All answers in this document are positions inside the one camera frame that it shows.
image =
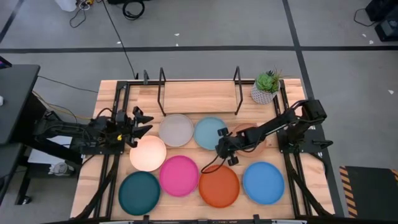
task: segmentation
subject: wooden tabletop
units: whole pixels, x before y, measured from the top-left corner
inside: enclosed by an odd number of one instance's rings
[[[285,79],[285,86],[289,105],[298,100],[305,99],[303,88],[299,79]],[[101,82],[98,99],[95,106],[94,115],[96,116],[103,108],[112,108],[117,80],[103,80]],[[251,85],[243,85],[243,104],[238,115],[234,113],[196,113],[186,114],[194,124],[205,116],[217,116],[221,118],[231,131],[237,125],[243,123],[256,123],[261,125],[268,120],[275,118],[273,103],[268,105],[259,105],[255,103],[251,96]],[[239,88],[236,86],[236,100],[239,101]],[[282,98],[279,95],[280,108],[282,106]],[[121,94],[119,108],[123,101],[123,93]],[[134,106],[140,109],[147,116],[153,116],[154,120],[149,124],[154,127],[147,135],[158,136],[159,124],[164,119],[162,112],[157,104],[157,86],[141,86],[134,85],[130,89],[129,104],[127,114],[132,116]],[[110,113],[104,112],[103,115],[110,116]],[[245,168],[257,161],[266,161],[275,165],[283,174],[285,180],[285,193],[283,197],[274,205],[259,205],[248,198],[241,185],[238,199],[231,206],[226,208],[213,208],[208,206],[200,197],[198,189],[186,197],[173,197],[165,192],[161,193],[160,200],[148,215],[151,220],[187,220],[187,219],[250,219],[254,214],[259,214],[260,218],[293,218],[293,208],[290,199],[289,185],[287,183],[287,174],[283,155],[279,152],[276,134],[267,137],[267,149],[260,156],[255,158],[239,157],[239,164],[230,167],[237,173],[241,181]],[[199,169],[214,159],[215,152],[202,149],[192,138],[186,145],[182,147],[167,147],[167,159],[175,155],[185,155],[193,159]],[[98,188],[100,179],[101,165],[103,156],[95,156],[88,161],[81,169],[80,178],[76,188],[75,199],[73,202],[71,217],[78,215],[90,201]],[[309,154],[301,154],[301,161],[307,187],[310,189],[315,198],[330,213],[334,213],[333,204],[329,193],[328,184],[323,169],[323,164]],[[112,157],[109,162],[109,168],[112,164]],[[120,206],[118,200],[118,190],[121,182],[127,175],[135,172],[136,169],[131,165],[129,160],[129,148],[126,147],[124,154],[120,158],[118,177],[116,180],[116,188],[112,209],[112,220],[142,220],[142,216],[132,216],[127,214]],[[159,169],[152,172],[159,177]],[[304,206],[300,189],[296,185],[298,202],[301,214],[304,214]],[[104,193],[103,206],[101,207],[101,215],[105,214],[106,201],[108,199],[108,191]]]

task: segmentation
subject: white plant pot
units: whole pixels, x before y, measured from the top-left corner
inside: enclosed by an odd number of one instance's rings
[[[258,104],[268,104],[272,102],[274,97],[278,94],[280,88],[280,82],[278,82],[278,91],[275,93],[268,93],[266,91],[259,90],[257,88],[256,82],[251,88],[251,98]]]

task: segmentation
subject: pink plate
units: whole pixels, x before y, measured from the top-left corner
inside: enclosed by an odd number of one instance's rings
[[[196,189],[198,181],[198,167],[187,156],[173,156],[160,168],[160,186],[169,195],[186,196]]]

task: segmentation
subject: concrete floor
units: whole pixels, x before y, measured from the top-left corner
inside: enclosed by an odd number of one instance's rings
[[[135,71],[142,73],[146,69],[151,78],[157,76],[160,67],[164,67],[167,78],[229,78],[237,65],[243,78],[254,78],[274,66],[282,69],[286,77],[309,78],[315,98],[321,100],[328,114],[323,129],[326,138],[335,142],[329,152],[338,174],[341,165],[398,169],[398,140],[394,136],[398,130],[394,119],[398,92],[393,95],[388,92],[398,91],[398,52],[304,51],[300,67],[284,3],[290,6],[301,46],[397,45],[397,42],[380,42],[372,27],[353,22],[354,11],[369,1],[152,0],[145,2],[146,11],[136,21],[125,20],[116,6],[107,7],[122,41],[132,51],[137,51],[134,47],[175,47],[176,44],[291,47],[287,50],[173,49],[172,52],[161,52],[159,48],[127,54]],[[12,0],[5,2],[5,7],[0,7],[0,29],[16,5]],[[95,4],[86,12],[87,20],[76,29],[69,26],[74,14],[61,11],[54,1],[25,0],[0,42],[0,54],[11,63],[39,64],[40,75],[80,88],[97,90],[100,80],[132,78],[104,6]],[[359,13],[358,19],[369,22],[364,13]],[[78,52],[82,48],[97,48],[97,53]],[[16,49],[27,52],[52,49],[58,53],[15,54]],[[77,53],[65,53],[68,49]],[[67,107],[78,115],[93,113],[94,93],[43,79],[38,80],[35,91],[48,102]],[[21,178],[22,174],[15,175],[0,207],[4,223],[54,222],[69,217],[76,180],[33,180],[29,194],[34,201],[15,206]],[[336,181],[344,202],[338,176]]]

